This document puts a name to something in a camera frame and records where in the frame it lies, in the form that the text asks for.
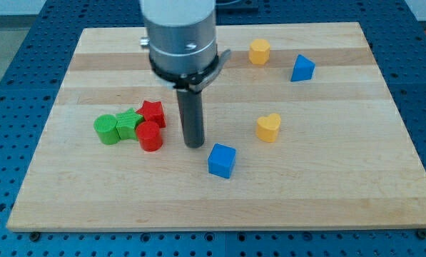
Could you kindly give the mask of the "black clamp with grey lever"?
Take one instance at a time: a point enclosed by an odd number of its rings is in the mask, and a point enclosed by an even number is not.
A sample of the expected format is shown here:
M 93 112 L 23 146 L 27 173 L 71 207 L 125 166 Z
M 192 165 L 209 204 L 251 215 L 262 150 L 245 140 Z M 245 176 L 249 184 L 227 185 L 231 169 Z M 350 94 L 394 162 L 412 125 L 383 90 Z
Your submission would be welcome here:
M 157 82 L 168 89 L 192 91 L 199 93 L 210 85 L 220 74 L 225 63 L 231 58 L 231 50 L 226 49 L 220 56 L 204 69 L 194 74 L 170 74 L 158 67 L 152 58 L 149 58 L 152 72 L 157 75 Z

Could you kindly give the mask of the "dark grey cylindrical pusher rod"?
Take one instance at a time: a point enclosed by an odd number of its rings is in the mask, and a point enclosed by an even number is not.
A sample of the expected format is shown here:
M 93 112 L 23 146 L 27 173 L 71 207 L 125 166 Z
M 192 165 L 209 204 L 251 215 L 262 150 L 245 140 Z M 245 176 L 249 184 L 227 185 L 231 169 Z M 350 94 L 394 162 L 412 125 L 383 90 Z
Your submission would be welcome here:
M 203 104 L 201 93 L 177 90 L 183 139 L 189 148 L 199 148 L 204 144 Z

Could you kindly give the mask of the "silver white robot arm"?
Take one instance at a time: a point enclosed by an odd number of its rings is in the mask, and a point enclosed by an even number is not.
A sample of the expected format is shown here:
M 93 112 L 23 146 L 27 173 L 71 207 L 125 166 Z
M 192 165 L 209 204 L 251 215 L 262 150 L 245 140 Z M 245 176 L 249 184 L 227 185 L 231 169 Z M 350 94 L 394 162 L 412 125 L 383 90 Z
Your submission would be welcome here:
M 202 91 L 219 75 L 231 51 L 218 53 L 215 2 L 211 0 L 140 0 L 153 72 L 176 90 L 184 143 L 204 144 Z

